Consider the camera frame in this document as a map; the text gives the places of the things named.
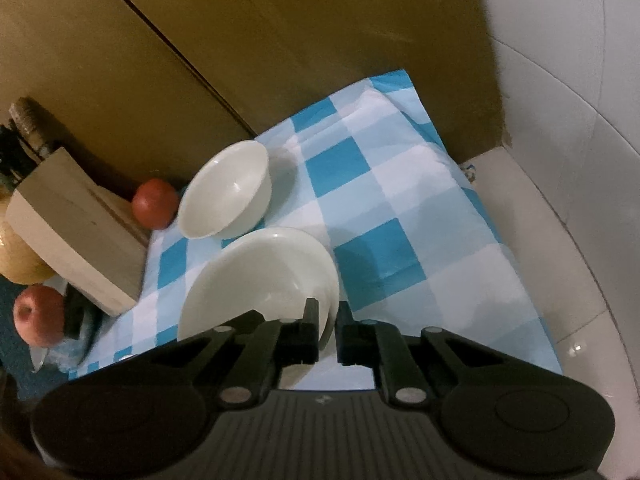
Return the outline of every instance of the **wooden knife block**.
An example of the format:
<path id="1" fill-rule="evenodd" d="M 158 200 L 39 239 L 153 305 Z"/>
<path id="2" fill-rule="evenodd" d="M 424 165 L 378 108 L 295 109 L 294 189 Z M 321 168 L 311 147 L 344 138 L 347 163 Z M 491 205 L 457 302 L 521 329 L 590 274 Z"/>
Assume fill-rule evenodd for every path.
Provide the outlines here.
<path id="1" fill-rule="evenodd" d="M 6 220 L 110 316 L 138 302 L 149 232 L 137 224 L 129 202 L 98 186 L 64 148 L 17 187 Z"/>

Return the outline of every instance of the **cabinet door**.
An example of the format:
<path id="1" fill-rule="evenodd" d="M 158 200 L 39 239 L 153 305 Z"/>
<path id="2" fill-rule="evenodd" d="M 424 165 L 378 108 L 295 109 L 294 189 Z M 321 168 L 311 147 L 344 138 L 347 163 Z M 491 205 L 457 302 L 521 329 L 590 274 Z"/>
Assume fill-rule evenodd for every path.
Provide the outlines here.
<path id="1" fill-rule="evenodd" d="M 0 109 L 33 97 L 46 134 L 103 183 L 184 182 L 249 137 L 123 0 L 0 0 Z"/>
<path id="2" fill-rule="evenodd" d="M 130 0 L 261 132 L 360 78 L 407 69 L 458 160 L 502 108 L 481 0 Z"/>

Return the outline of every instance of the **red apple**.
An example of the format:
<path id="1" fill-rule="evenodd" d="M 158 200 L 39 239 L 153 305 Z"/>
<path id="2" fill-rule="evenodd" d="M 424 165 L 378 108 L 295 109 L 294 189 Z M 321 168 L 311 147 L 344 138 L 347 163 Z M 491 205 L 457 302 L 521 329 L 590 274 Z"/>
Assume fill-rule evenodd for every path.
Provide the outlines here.
<path id="1" fill-rule="evenodd" d="M 180 197 L 174 187 L 159 178 L 142 184 L 131 201 L 133 216 L 147 229 L 165 229 L 174 220 Z"/>
<path id="2" fill-rule="evenodd" d="M 14 303 L 18 335 L 32 346 L 50 348 L 65 336 L 65 298 L 55 288 L 31 285 Z"/>

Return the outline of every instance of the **metal screw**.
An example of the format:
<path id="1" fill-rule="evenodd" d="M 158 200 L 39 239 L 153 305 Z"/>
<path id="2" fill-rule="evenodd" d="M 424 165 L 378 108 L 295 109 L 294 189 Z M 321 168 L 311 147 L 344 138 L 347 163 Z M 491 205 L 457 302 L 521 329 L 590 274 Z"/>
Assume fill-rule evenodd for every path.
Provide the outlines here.
<path id="1" fill-rule="evenodd" d="M 232 386 L 220 392 L 220 399 L 227 404 L 241 404 L 251 399 L 251 390 L 242 386 Z"/>
<path id="2" fill-rule="evenodd" d="M 396 391 L 396 399 L 405 404 L 420 404 L 427 398 L 427 394 L 420 388 L 400 388 Z"/>

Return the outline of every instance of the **blue checkered tablecloth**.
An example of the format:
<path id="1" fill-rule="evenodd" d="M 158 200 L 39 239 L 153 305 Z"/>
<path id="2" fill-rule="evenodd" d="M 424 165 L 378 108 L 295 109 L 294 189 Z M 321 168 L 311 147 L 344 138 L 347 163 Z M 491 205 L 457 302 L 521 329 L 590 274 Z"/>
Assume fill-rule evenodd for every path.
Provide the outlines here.
<path id="1" fill-rule="evenodd" d="M 302 229 L 332 253 L 359 319 L 418 335 L 442 326 L 560 371 L 507 247 L 447 155 L 409 76 L 355 83 L 257 138 L 273 197 L 263 226 Z M 101 327 L 72 377 L 175 339 L 203 266 L 231 240 L 154 232 L 140 302 Z"/>

